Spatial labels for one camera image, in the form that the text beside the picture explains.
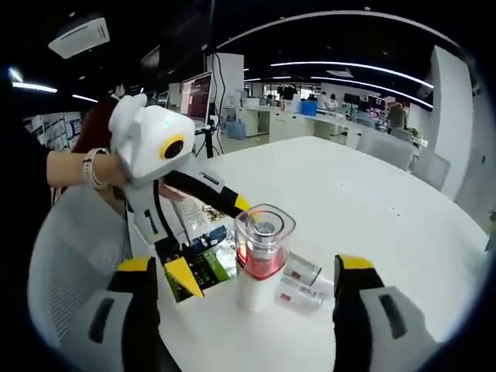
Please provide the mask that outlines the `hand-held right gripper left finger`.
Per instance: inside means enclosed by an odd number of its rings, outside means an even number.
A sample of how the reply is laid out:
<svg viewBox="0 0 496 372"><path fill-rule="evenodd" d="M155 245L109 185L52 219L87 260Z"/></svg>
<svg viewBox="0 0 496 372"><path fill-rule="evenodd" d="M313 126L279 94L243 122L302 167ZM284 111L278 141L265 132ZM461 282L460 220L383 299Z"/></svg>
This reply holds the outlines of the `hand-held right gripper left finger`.
<svg viewBox="0 0 496 372"><path fill-rule="evenodd" d="M75 364L82 371L158 371L156 261L123 261L105 289L75 315Z"/></svg>

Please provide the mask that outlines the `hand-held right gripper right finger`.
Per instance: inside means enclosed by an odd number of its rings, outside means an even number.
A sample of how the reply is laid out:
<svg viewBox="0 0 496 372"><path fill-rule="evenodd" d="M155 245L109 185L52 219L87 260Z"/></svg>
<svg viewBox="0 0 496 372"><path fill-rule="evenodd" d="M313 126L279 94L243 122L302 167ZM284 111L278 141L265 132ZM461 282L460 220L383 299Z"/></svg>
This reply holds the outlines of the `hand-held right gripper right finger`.
<svg viewBox="0 0 496 372"><path fill-rule="evenodd" d="M366 258L335 256L334 371L417 371L439 344L422 310Z"/></svg>

